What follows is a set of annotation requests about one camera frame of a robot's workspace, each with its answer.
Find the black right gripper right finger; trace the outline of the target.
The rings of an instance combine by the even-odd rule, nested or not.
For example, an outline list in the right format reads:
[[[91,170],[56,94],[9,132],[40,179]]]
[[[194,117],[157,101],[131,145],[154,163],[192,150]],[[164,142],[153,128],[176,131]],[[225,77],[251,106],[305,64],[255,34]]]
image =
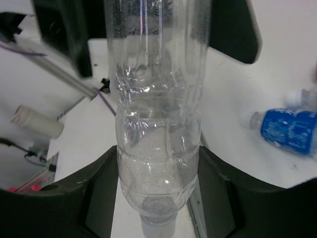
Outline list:
[[[315,238],[317,180],[291,188],[259,180],[200,147],[198,178],[209,238]]]

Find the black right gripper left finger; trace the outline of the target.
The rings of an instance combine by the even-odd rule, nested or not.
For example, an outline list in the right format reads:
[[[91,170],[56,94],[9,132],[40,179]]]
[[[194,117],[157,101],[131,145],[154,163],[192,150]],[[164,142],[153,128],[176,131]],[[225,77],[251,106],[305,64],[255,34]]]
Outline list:
[[[95,162],[39,191],[1,190],[0,236],[108,238],[117,184],[116,146],[112,146]]]

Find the clear unlabelled plastic bottle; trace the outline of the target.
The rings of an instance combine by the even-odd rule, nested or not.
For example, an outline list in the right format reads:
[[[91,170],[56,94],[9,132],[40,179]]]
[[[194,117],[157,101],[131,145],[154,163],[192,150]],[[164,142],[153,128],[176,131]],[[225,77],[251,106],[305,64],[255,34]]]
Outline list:
[[[196,34],[186,18],[156,35],[118,38],[119,12],[113,0],[105,3],[111,10],[106,41],[121,189],[139,213],[145,237],[171,238],[198,177],[210,21]]]

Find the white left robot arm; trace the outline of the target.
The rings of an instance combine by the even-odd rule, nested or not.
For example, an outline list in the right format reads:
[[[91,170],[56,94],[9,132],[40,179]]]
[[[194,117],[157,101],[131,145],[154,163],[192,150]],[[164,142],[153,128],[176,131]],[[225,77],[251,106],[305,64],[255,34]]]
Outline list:
[[[88,41],[105,39],[111,10],[103,0],[35,0],[43,41],[67,57],[81,78],[93,75]],[[252,64],[260,51],[251,5],[246,0],[115,0],[116,36],[156,35],[160,28],[193,20],[192,34],[209,20],[209,46],[239,62]]]

